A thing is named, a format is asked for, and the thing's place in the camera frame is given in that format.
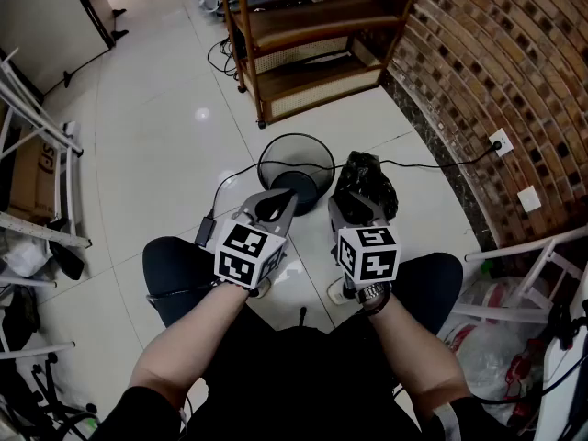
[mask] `plastic bag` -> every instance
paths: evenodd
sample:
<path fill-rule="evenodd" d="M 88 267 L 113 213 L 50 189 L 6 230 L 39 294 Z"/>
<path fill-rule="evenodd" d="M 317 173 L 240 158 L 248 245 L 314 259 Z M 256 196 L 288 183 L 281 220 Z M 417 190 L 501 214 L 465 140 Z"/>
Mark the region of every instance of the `plastic bag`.
<path fill-rule="evenodd" d="M 508 307 L 506 304 L 513 293 L 518 289 L 522 277 L 500 277 L 497 279 L 481 279 L 473 283 L 458 298 L 462 304 L 481 305 L 484 307 Z M 544 296 L 548 295 L 548 283 L 538 277 L 533 287 Z M 517 306 L 521 309 L 537 309 L 537 305 L 529 299 L 522 299 Z M 481 319 L 482 322 L 498 323 L 494 319 Z M 526 341 L 536 338 L 546 327 L 541 323 L 501 322 L 520 340 Z"/>
<path fill-rule="evenodd" d="M 523 342 L 501 324 L 464 322 L 446 338 L 456 353 L 472 394 L 500 400 L 508 390 L 506 375 L 513 359 L 525 349 Z M 507 425 L 515 405 L 483 405 L 484 409 Z"/>
<path fill-rule="evenodd" d="M 4 231 L 0 257 L 8 267 L 22 277 L 33 276 L 51 258 L 47 241 L 10 230 Z"/>
<path fill-rule="evenodd" d="M 392 183 L 382 173 L 376 155 L 356 151 L 349 154 L 341 170 L 334 195 L 349 191 L 379 204 L 388 221 L 396 217 L 398 197 Z"/>

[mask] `black shirt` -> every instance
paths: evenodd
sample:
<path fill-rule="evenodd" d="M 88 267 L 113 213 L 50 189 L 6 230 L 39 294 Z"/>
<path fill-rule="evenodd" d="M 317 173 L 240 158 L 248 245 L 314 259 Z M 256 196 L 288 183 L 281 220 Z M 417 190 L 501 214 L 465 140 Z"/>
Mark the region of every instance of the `black shirt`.
<path fill-rule="evenodd" d="M 345 354 L 310 328 L 277 332 L 264 347 L 224 355 L 204 379 L 209 397 L 194 413 L 183 440 L 254 438 L 508 439 L 506 428 L 471 399 L 453 401 L 435 412 L 421 433 L 393 400 L 394 382 L 378 364 L 358 367 L 361 354 Z M 154 390 L 133 387 L 92 437 L 176 441 L 179 413 Z"/>

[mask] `knee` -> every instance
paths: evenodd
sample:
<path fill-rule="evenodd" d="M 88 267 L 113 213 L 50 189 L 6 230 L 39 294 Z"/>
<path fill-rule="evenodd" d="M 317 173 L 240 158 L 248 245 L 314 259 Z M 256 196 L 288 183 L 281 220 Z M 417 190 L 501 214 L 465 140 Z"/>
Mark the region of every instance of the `knee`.
<path fill-rule="evenodd" d="M 143 263 L 153 263 L 160 260 L 162 256 L 172 254 L 181 242 L 182 239 L 177 237 L 159 237 L 151 240 L 143 249 Z"/>
<path fill-rule="evenodd" d="M 445 281 L 445 287 L 455 289 L 459 293 L 463 281 L 463 266 L 452 254 L 434 253 L 430 254 L 431 265 L 438 275 Z"/>

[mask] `black wastebasket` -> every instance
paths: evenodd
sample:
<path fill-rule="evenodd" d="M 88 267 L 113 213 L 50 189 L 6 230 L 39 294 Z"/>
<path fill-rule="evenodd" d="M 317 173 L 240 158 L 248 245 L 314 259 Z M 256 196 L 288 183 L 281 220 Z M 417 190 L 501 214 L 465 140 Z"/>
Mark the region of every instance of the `black wastebasket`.
<path fill-rule="evenodd" d="M 284 134 L 275 138 L 259 157 L 259 162 L 267 160 L 288 164 L 315 164 L 329 168 L 322 170 L 311 165 L 282 164 L 257 166 L 259 181 L 265 189 L 288 187 L 298 193 L 297 216 L 309 212 L 333 184 L 334 159 L 331 152 L 321 141 L 307 134 Z"/>

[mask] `forearm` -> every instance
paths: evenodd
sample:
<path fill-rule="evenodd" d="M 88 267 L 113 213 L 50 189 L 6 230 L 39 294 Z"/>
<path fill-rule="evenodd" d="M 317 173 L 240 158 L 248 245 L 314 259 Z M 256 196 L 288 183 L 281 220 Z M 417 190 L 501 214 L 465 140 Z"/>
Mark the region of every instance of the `forearm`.
<path fill-rule="evenodd" d="M 370 320 L 392 371 L 411 396 L 421 418 L 428 419 L 434 408 L 448 401 L 469 396 L 456 357 L 394 296 Z"/>
<path fill-rule="evenodd" d="M 187 315 L 157 336 L 143 351 L 131 386 L 157 390 L 176 408 L 214 357 L 248 291 L 232 284 L 214 288 Z"/>

